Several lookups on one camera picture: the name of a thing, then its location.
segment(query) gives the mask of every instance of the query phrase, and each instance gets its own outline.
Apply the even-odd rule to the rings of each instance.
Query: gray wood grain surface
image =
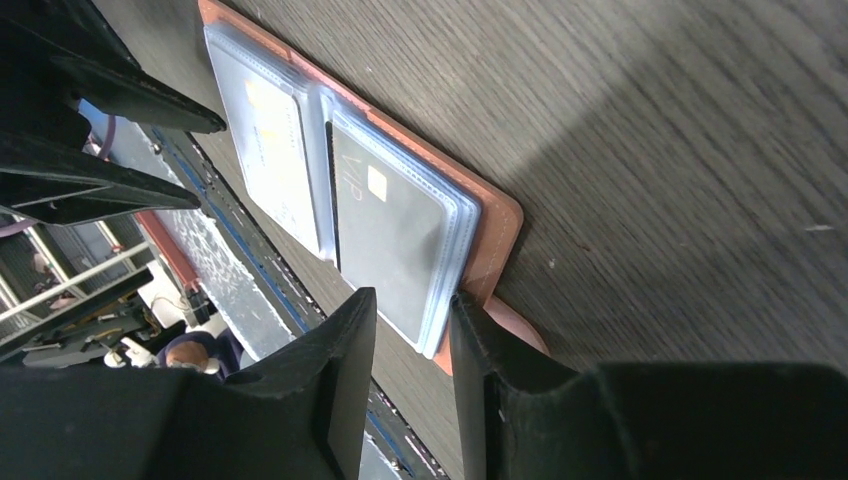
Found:
[[[223,114],[192,1],[100,0],[142,66]],[[497,293],[555,357],[848,367],[843,0],[236,0],[515,196]],[[244,194],[327,310],[348,289]],[[452,385],[387,327],[374,377],[452,478]]]

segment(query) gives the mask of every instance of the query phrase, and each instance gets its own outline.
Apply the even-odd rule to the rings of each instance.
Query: person in purple shirt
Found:
[[[218,361],[215,373],[223,381],[239,371],[244,347],[236,340],[230,329],[213,337],[204,331],[190,332],[171,340],[156,357],[159,365],[170,368],[191,368],[205,373],[210,359]]]

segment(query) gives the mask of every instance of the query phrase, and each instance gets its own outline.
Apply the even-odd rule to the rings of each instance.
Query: purple cable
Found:
[[[105,160],[112,150],[112,143],[115,141],[115,130],[117,130],[117,119],[114,115],[109,115],[109,121],[106,126],[106,138],[103,140],[103,146],[100,147],[100,152],[97,153],[97,158]],[[20,222],[15,222],[5,227],[0,227],[0,238],[10,237],[16,233],[21,233],[27,228],[38,223],[35,219],[25,218]]]

